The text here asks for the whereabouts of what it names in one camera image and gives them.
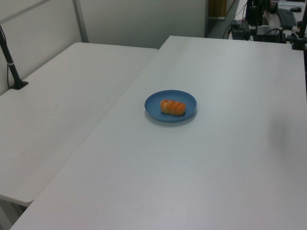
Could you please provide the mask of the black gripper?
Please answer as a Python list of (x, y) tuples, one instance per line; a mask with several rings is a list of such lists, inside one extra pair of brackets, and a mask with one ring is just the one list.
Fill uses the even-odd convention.
[(249, 6), (248, 7), (248, 24), (249, 24), (249, 33), (250, 36), (253, 36), (253, 28), (252, 25), (256, 25), (254, 28), (254, 36), (257, 36), (258, 32), (258, 6)]

